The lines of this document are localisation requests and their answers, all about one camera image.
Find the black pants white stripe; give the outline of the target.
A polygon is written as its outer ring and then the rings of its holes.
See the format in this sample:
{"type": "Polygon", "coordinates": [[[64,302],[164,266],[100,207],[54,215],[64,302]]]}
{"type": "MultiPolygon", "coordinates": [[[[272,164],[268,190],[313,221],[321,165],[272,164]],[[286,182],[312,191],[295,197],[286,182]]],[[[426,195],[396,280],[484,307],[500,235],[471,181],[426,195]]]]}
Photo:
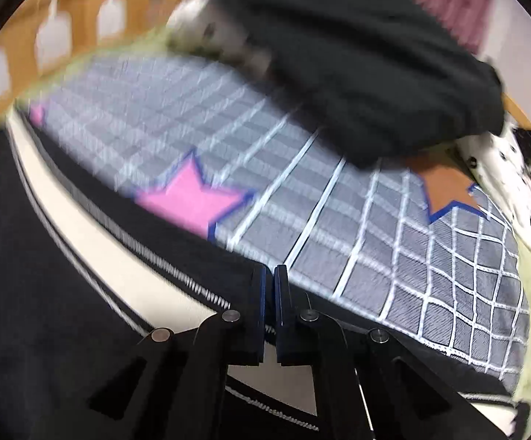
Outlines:
{"type": "MultiPolygon", "coordinates": [[[[229,366],[207,439],[323,439],[310,367],[278,363],[274,269],[113,192],[11,114],[0,129],[0,439],[194,439],[195,336],[248,301],[258,267],[264,359],[229,366]]],[[[523,437],[530,408],[498,380],[290,290],[341,326],[373,439],[523,437]]]]}

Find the grey grid star blanket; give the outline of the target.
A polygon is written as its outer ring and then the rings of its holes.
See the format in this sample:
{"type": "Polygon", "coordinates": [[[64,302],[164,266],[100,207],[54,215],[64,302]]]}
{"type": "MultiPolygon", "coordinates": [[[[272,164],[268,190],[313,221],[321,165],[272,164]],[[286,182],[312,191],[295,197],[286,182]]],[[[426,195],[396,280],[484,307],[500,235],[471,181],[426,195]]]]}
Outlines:
{"type": "Polygon", "coordinates": [[[359,169],[282,88],[191,56],[98,56],[27,102],[116,192],[517,386],[529,332],[517,243],[463,172],[359,169]]]}

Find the white flower print quilt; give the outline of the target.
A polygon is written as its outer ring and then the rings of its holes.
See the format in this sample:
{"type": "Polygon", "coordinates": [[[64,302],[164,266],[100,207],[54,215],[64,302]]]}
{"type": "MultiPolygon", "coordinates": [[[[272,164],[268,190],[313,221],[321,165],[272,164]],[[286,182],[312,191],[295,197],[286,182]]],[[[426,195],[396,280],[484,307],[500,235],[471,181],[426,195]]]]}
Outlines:
{"type": "Polygon", "coordinates": [[[472,176],[531,250],[531,129],[506,122],[502,132],[457,140],[472,176]]]}

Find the black garment pile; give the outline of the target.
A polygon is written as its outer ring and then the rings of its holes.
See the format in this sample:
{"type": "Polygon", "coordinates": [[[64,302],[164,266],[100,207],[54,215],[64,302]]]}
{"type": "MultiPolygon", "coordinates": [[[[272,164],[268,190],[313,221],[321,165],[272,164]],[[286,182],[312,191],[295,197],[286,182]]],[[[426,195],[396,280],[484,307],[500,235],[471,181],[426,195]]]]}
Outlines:
{"type": "Polygon", "coordinates": [[[353,164],[499,134],[502,85],[413,0],[216,0],[353,164]]]}

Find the white flower print bolster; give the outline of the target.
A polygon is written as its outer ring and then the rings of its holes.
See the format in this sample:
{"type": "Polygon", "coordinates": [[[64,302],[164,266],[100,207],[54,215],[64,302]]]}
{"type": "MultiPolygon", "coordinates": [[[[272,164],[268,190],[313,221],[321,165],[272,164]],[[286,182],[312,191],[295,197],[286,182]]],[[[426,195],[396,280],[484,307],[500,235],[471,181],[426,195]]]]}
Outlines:
{"type": "Polygon", "coordinates": [[[182,0],[166,28],[174,49],[237,64],[257,77],[271,66],[271,54],[250,41],[246,30],[217,0],[182,0]]]}

